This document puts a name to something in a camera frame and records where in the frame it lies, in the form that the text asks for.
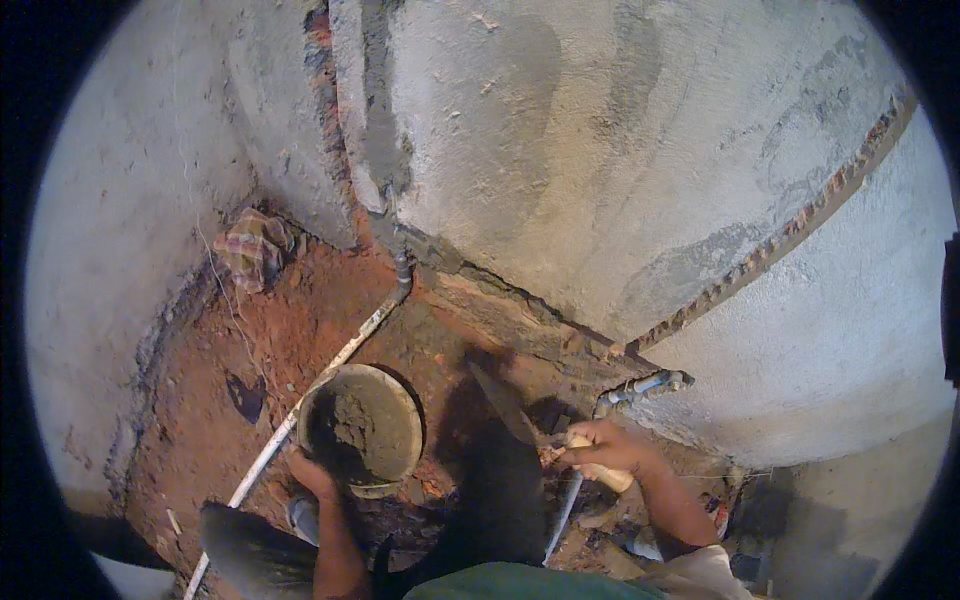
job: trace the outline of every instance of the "trowel blade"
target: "trowel blade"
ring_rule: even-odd
[[[468,362],[468,365],[487,400],[493,406],[493,410],[496,411],[510,433],[524,444],[537,445],[533,424],[520,410],[515,400],[515,394],[503,383],[487,375],[483,369],[474,363]]]

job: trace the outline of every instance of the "bucket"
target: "bucket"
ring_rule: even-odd
[[[399,491],[417,468],[423,423],[403,386],[369,365],[344,365],[304,395],[297,439],[354,495],[380,498]]]

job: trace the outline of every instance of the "plaid cloth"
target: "plaid cloth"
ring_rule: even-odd
[[[283,219],[244,208],[237,224],[214,240],[213,250],[229,266],[233,283],[256,294],[283,268],[283,253],[294,248],[295,239]]]

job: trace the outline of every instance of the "dirt floor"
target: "dirt floor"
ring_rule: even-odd
[[[167,344],[154,390],[154,411],[129,487],[127,518],[176,569],[180,589],[201,555],[203,503],[229,499],[274,427],[383,301],[395,276],[369,250],[337,252],[310,241],[269,293],[238,295],[232,283],[224,284],[232,314],[227,300],[217,294]],[[411,297],[350,361],[392,374],[414,393],[425,418],[423,456],[402,492],[382,500],[356,501],[356,533],[369,555],[387,535],[395,534],[393,568],[414,563],[432,545],[455,503],[459,449],[474,424],[493,416],[462,364],[470,346],[461,335],[464,330],[451,322],[455,316],[435,314],[422,301],[423,293],[417,277]],[[566,385],[560,373],[542,361],[520,356],[508,359],[500,374],[525,394],[528,413],[549,433],[564,410],[551,401]],[[263,396],[264,387],[265,408],[259,419],[256,414],[245,418],[237,403],[244,405],[245,398],[258,390]],[[696,493],[712,492],[732,502],[736,489],[722,478],[728,466],[724,459],[653,436],[651,440],[679,473],[706,477],[686,479]],[[544,474],[546,499],[556,511],[569,473],[548,467]],[[284,505],[296,491],[283,461],[274,460],[243,509],[288,530]],[[626,542],[646,517],[642,501],[621,501],[611,509],[614,501],[603,486],[585,484],[550,566],[614,575],[623,571],[622,565],[613,565],[623,561],[614,556],[612,546]],[[168,509],[182,530],[179,536]],[[208,571],[204,581],[209,597],[239,597],[215,572]]]

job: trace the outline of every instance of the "trowel handle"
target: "trowel handle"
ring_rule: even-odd
[[[566,447],[579,448],[585,445],[592,445],[590,441],[576,434],[570,434],[566,437]],[[634,476],[625,470],[607,468],[603,465],[590,464],[590,470],[597,473],[597,479],[602,481],[608,488],[617,493],[624,493],[634,483]]]

